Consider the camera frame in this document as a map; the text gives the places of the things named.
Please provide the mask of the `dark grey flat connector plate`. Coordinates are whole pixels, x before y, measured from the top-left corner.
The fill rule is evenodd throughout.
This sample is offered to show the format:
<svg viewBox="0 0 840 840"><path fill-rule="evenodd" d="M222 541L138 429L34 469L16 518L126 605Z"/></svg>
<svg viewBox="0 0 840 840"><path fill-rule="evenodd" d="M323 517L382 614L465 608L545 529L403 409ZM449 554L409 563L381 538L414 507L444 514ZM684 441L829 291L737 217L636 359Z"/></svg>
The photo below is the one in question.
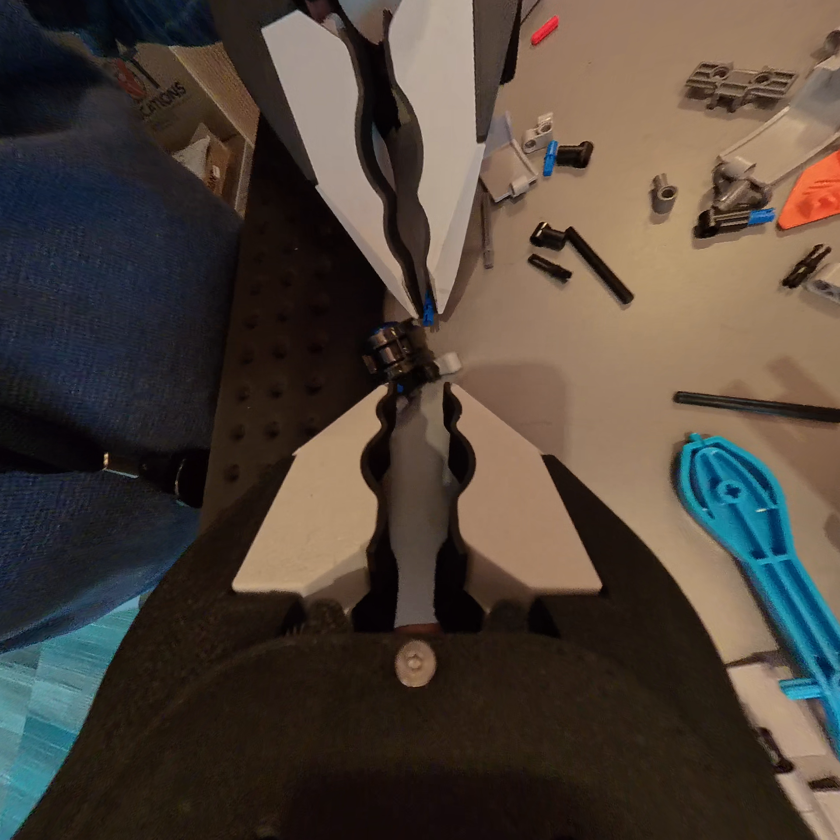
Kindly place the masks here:
<svg viewBox="0 0 840 840"><path fill-rule="evenodd" d="M749 70L731 62L703 61L689 74L685 90L689 99L704 101L708 110L735 112L746 105L769 109L786 98L798 76L771 66Z"/></svg>

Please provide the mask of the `small grey curved panel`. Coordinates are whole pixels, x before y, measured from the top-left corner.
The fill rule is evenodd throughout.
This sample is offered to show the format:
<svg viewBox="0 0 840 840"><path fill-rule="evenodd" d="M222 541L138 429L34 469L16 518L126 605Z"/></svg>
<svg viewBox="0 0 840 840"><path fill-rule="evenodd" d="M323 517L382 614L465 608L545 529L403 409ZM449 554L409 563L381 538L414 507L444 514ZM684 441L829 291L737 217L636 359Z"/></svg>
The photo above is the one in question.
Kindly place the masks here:
<svg viewBox="0 0 840 840"><path fill-rule="evenodd" d="M514 135L509 112L493 117L479 178L494 204L520 197L536 184L538 174L529 156Z"/></svg>

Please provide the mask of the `small black pin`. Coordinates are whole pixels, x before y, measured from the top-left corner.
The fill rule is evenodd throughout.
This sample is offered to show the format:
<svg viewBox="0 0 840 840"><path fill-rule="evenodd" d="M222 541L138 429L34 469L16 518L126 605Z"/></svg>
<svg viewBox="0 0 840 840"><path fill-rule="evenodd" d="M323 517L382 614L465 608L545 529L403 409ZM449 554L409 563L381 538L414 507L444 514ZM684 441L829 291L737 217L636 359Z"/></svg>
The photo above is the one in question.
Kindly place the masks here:
<svg viewBox="0 0 840 840"><path fill-rule="evenodd" d="M832 253L832 250L829 245L815 245L795 263L782 279L780 285L788 289L796 289L802 286L816 272L824 259Z"/></svg>

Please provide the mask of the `dark grey claw joint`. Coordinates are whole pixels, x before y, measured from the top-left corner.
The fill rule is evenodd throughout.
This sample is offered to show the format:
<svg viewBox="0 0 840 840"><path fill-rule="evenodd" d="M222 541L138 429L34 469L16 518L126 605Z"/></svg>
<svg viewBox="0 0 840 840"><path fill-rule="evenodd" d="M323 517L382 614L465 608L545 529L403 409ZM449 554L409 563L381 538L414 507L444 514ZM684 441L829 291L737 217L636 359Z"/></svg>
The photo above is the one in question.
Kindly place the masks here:
<svg viewBox="0 0 840 840"><path fill-rule="evenodd" d="M755 168L740 156L720 159L711 174L711 207L724 214L768 206L773 189L756 177Z"/></svg>

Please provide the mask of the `blue brick separator tool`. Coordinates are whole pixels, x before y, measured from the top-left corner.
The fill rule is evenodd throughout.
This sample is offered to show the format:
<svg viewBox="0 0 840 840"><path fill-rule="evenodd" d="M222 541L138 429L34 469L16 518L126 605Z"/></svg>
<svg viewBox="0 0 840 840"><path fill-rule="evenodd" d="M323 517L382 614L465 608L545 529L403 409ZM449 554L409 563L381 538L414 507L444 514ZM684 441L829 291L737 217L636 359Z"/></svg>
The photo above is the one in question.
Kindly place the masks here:
<svg viewBox="0 0 840 840"><path fill-rule="evenodd" d="M736 561L794 676L792 701L814 701L834 755L839 749L839 623L795 550L784 492L772 471L720 436L689 436L676 461L683 508Z"/></svg>

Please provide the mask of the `person's left forearm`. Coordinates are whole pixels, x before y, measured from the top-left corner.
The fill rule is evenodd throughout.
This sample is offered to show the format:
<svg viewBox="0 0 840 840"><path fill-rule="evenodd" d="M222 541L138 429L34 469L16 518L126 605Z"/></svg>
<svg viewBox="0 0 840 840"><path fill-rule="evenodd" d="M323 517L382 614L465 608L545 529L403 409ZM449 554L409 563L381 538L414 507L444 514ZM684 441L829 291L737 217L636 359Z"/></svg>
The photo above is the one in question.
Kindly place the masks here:
<svg viewBox="0 0 840 840"><path fill-rule="evenodd" d="M94 53L117 56L138 45L200 48L220 37L207 1L64 2L60 32L80 36Z"/></svg>

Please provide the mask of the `printed cardboard box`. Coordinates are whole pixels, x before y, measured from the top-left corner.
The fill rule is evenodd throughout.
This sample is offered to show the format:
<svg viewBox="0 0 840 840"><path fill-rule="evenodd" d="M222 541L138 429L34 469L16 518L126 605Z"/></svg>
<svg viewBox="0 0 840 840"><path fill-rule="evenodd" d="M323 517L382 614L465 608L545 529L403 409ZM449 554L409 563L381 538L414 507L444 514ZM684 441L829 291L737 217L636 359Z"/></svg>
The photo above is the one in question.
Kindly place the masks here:
<svg viewBox="0 0 840 840"><path fill-rule="evenodd" d="M227 159L213 163L210 188L245 215L259 109L221 44L120 48L103 65L132 99L146 128L171 154L197 142L207 152L223 145Z"/></svg>

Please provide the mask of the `grey panels with orange pins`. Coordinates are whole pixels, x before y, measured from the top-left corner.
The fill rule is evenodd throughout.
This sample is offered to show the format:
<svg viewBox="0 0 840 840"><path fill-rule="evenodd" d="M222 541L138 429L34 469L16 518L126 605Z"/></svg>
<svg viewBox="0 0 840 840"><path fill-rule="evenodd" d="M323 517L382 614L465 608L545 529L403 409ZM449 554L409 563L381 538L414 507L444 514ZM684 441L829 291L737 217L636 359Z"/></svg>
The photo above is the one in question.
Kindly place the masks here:
<svg viewBox="0 0 840 840"><path fill-rule="evenodd" d="M761 658L731 664L738 701L775 779L814 838L839 838L839 763L811 700L791 700Z"/></svg>

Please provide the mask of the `black wheel hub assembly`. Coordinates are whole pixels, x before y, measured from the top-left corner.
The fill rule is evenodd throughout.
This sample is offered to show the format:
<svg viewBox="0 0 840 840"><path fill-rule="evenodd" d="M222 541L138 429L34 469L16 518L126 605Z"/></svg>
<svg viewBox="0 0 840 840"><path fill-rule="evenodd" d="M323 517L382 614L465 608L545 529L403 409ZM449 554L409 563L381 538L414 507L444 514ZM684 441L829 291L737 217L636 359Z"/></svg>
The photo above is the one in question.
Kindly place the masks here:
<svg viewBox="0 0 840 840"><path fill-rule="evenodd" d="M364 341L362 360L378 382L406 397L442 378L425 327L414 319L387 322L374 330Z"/></svg>

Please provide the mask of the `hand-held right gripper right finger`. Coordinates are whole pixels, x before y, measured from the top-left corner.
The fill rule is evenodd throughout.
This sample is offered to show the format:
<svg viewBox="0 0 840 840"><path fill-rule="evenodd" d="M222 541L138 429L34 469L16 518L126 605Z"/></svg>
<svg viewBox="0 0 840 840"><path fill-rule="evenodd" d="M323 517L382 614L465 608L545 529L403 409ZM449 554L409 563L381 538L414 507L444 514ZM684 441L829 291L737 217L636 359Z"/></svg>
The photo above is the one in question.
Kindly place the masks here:
<svg viewBox="0 0 840 840"><path fill-rule="evenodd" d="M595 595L602 580L542 451L459 385L446 384L447 468L454 479L437 554L434 612L445 632L478 632L492 610Z"/></svg>

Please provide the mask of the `large grey curved panel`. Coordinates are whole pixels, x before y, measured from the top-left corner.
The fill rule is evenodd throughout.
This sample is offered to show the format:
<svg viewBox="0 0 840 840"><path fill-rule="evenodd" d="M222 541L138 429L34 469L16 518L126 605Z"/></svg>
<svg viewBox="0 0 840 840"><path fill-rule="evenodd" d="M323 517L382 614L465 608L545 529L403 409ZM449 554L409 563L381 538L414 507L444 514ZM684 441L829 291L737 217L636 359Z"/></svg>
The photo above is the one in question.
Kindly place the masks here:
<svg viewBox="0 0 840 840"><path fill-rule="evenodd" d="M825 36L822 46L813 54L816 63L800 90L791 100L794 110L819 114L834 109L838 100L839 27Z"/></svg>
<svg viewBox="0 0 840 840"><path fill-rule="evenodd" d="M736 162L759 182L772 185L838 139L838 98L792 101L769 121L717 157Z"/></svg>

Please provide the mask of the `black elbow with blue pin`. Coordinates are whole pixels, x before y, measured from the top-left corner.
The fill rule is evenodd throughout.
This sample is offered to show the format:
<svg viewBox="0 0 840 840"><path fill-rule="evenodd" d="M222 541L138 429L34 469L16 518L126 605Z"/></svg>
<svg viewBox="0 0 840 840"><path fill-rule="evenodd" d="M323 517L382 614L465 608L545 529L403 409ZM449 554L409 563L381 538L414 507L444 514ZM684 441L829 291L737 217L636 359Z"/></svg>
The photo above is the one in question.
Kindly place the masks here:
<svg viewBox="0 0 840 840"><path fill-rule="evenodd" d="M593 151L594 144L591 141L583 141L575 145L560 145L558 141L552 140L543 157L542 176L550 177L559 167L583 170L588 167Z"/></svg>
<svg viewBox="0 0 840 840"><path fill-rule="evenodd" d="M712 206L699 214L692 234L695 239L708 239L737 234L775 221L776 212L772 207L722 212Z"/></svg>

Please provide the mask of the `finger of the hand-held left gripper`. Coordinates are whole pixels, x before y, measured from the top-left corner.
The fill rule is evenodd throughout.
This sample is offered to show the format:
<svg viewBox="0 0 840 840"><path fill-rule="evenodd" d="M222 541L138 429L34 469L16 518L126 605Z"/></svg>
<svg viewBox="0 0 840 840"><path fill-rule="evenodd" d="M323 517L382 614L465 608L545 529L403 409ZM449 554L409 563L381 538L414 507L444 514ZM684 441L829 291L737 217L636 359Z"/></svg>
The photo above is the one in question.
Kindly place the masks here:
<svg viewBox="0 0 840 840"><path fill-rule="evenodd" d="M416 195L428 226L427 273L442 313L455 286L485 149L476 131L474 4L401 2L387 45L421 135Z"/></svg>
<svg viewBox="0 0 840 840"><path fill-rule="evenodd" d="M313 170L317 191L406 312L417 317L417 283L387 228L386 179L365 128L364 98L345 39L305 14L288 14L262 35Z"/></svg>

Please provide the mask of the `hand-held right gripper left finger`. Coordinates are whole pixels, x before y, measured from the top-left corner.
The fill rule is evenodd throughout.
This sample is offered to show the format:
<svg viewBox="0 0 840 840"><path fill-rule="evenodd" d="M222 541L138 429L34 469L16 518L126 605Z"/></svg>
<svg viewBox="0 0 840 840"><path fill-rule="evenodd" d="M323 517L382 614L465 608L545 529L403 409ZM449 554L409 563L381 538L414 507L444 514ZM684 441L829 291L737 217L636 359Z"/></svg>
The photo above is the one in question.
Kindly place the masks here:
<svg viewBox="0 0 840 840"><path fill-rule="evenodd" d="M393 630L398 569L383 479L398 396L393 385L375 388L294 453L236 593L335 601L356 630Z"/></svg>

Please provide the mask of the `short black axle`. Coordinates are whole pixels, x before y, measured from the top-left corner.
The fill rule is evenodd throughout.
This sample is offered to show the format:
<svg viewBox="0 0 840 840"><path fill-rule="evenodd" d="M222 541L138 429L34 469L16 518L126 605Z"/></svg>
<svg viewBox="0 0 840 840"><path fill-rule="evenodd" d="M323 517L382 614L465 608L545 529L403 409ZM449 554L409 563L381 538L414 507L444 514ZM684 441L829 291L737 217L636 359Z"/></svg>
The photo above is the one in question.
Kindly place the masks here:
<svg viewBox="0 0 840 840"><path fill-rule="evenodd" d="M614 298L623 306L630 305L634 294L619 279L617 274L595 252L581 234L572 226L565 229L565 237L573 250L583 259L586 265L598 276Z"/></svg>

